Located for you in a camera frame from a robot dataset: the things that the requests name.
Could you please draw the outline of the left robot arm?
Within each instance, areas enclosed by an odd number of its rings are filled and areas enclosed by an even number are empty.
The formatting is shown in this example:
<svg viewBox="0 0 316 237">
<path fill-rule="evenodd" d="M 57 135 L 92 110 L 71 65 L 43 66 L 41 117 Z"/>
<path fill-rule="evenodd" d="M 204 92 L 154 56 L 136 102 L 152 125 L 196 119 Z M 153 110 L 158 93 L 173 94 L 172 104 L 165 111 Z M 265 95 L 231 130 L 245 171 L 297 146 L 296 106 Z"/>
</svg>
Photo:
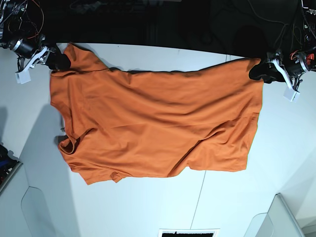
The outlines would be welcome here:
<svg viewBox="0 0 316 237">
<path fill-rule="evenodd" d="M 299 0 L 292 23 L 266 19 L 257 14 L 251 3 L 249 5 L 259 19 L 283 25 L 273 50 L 267 51 L 261 62 L 249 71 L 249 77 L 265 83 L 284 82 L 287 89 L 299 93 L 302 75 L 316 71 L 316 2 Z M 287 29 L 291 42 L 289 54 L 284 54 L 281 45 Z"/>
</svg>

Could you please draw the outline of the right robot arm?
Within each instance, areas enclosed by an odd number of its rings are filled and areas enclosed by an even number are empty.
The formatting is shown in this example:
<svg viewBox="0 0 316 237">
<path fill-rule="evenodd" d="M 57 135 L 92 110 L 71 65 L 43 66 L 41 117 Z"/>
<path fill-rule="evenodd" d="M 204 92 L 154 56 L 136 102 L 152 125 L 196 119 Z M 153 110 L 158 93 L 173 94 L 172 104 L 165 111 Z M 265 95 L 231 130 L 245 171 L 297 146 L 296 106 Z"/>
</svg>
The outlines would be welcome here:
<svg viewBox="0 0 316 237">
<path fill-rule="evenodd" d="M 70 68 L 69 58 L 46 39 L 43 27 L 44 11 L 37 0 L 0 2 L 0 47 L 17 55 L 18 73 L 37 64 L 58 71 Z"/>
</svg>

